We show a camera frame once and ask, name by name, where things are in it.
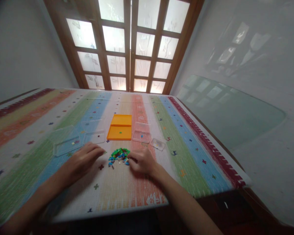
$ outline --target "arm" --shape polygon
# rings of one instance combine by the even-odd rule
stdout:
[[[197,201],[153,159],[148,149],[134,150],[128,158],[133,171],[149,174],[160,184],[192,234],[222,234]]]
[[[104,152],[105,150],[96,144],[85,144],[0,228],[0,234],[29,232],[46,206],[64,189],[86,175]]]

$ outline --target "striped tablecloth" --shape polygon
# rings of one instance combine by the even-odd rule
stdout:
[[[40,89],[14,102],[0,107],[0,224],[78,150],[55,157],[55,130],[74,126],[82,146],[88,132],[104,129],[107,135],[114,114],[132,115],[132,126],[135,122],[150,124],[151,139],[162,139],[164,150],[133,140],[106,140],[100,146],[107,153],[95,162],[88,175],[48,206],[46,219],[65,221],[167,204],[152,179],[134,176],[125,164],[108,167],[111,153],[118,148],[148,148],[194,197],[251,184],[244,171],[173,96]],[[97,125],[85,129],[85,122],[99,119]],[[70,133],[66,134],[60,138],[70,138]]]

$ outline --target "green stripe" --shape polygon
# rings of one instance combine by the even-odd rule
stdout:
[[[99,92],[90,92],[61,120],[54,129],[75,126],[89,109]],[[62,132],[57,139],[65,140],[69,133]],[[5,222],[7,217],[18,209],[23,197],[30,187],[38,179],[38,176],[53,157],[54,133],[49,133],[38,141],[23,158],[0,182],[0,223]]]
[[[152,106],[164,138],[171,138],[166,144],[182,187],[195,197],[203,196],[204,193],[206,196],[212,194],[205,179],[202,177],[200,169],[197,167],[189,152],[187,145],[184,143],[183,138],[176,129],[176,126],[172,122],[161,100],[157,96],[150,96],[150,98],[153,98],[151,99],[151,101],[154,102]]]

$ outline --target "orange plastic box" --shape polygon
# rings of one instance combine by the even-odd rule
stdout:
[[[110,124],[107,140],[131,140],[132,115],[115,114]]]

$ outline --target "transparent plastic tray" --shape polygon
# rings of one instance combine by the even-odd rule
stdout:
[[[87,142],[93,142],[94,144],[103,143],[106,141],[106,132],[105,130],[98,130],[95,132],[87,132],[84,135],[83,144]]]
[[[53,143],[53,154],[56,157],[82,147],[82,141],[74,126],[53,131],[48,139]]]
[[[150,145],[153,146],[154,148],[162,151],[164,149],[164,147],[166,146],[165,140],[160,140],[157,138],[153,138],[150,141]]]
[[[149,143],[150,127],[150,124],[135,122],[132,140],[143,143]]]
[[[86,133],[95,132],[96,129],[104,129],[104,121],[102,119],[83,121],[82,127]]]

